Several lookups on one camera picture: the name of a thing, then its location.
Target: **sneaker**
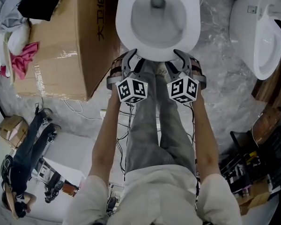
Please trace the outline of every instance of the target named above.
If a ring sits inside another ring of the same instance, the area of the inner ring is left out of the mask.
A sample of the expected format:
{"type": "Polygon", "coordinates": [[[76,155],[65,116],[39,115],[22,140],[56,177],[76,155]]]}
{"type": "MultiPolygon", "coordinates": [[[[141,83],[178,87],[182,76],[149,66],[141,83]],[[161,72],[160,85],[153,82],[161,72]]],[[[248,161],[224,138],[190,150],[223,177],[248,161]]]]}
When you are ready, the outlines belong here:
{"type": "Polygon", "coordinates": [[[50,108],[44,108],[42,111],[44,111],[44,113],[46,114],[46,117],[43,118],[43,126],[46,126],[52,121],[52,118],[50,116],[53,114],[53,112],[50,108]]]}
{"type": "Polygon", "coordinates": [[[57,136],[57,133],[61,130],[61,126],[54,124],[55,131],[53,133],[48,134],[48,142],[53,143],[54,139],[57,136]]]}

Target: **gray jeans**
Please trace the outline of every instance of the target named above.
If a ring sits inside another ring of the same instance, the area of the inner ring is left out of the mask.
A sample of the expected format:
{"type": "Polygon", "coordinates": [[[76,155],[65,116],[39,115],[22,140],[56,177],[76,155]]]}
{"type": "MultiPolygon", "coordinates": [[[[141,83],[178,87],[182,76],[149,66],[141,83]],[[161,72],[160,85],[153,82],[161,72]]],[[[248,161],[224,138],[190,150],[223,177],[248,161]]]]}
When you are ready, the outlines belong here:
{"type": "Polygon", "coordinates": [[[169,98],[167,82],[162,76],[155,76],[154,62],[146,61],[144,66],[145,72],[140,80],[148,83],[148,98],[136,105],[128,136],[126,173],[155,165],[176,164],[195,174],[192,143],[181,123],[176,102],[169,98]],[[160,146],[156,128],[156,104],[160,112],[160,146]]]}

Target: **white toilet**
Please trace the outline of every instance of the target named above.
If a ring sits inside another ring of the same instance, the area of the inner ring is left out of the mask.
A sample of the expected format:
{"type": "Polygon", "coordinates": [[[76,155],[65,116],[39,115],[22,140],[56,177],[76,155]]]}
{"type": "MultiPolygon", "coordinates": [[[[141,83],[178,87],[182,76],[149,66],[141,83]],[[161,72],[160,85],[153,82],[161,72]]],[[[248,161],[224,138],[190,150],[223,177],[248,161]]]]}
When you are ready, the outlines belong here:
{"type": "Polygon", "coordinates": [[[281,58],[281,0],[237,0],[229,26],[236,54],[260,80],[267,79],[281,58]]]}
{"type": "Polygon", "coordinates": [[[200,36],[199,0],[118,0],[116,28],[122,43],[152,61],[188,53],[200,36]]]}

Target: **gray clothing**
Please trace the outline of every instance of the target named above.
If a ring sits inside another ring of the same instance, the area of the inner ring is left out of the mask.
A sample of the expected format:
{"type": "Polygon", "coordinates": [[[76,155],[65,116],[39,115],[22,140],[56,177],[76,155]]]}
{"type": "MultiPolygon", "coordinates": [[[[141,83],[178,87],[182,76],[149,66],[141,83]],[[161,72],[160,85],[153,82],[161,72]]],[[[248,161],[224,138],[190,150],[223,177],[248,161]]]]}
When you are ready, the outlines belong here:
{"type": "Polygon", "coordinates": [[[144,66],[145,72],[140,80],[148,83],[148,98],[136,105],[128,136],[126,173],[155,165],[176,164],[195,174],[194,149],[181,123],[177,104],[169,98],[167,82],[163,77],[155,76],[156,63],[147,60],[144,66]],[[156,102],[160,111],[160,146],[156,128],[156,102]]]}
{"type": "Polygon", "coordinates": [[[23,0],[0,0],[0,29],[13,32],[27,21],[18,11],[23,0]]]}

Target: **white shirt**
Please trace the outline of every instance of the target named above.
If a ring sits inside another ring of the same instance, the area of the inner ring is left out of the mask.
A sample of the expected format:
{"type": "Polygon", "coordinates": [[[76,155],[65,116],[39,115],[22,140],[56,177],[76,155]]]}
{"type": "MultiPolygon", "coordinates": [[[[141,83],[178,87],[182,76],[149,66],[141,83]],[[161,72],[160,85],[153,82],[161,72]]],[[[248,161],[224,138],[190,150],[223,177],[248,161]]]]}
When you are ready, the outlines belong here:
{"type": "Polygon", "coordinates": [[[63,225],[241,225],[239,206],[219,174],[201,185],[196,211],[195,176],[179,165],[159,165],[126,175],[125,195],[112,217],[106,216],[108,191],[103,180],[89,176],[75,196],[63,225]]]}

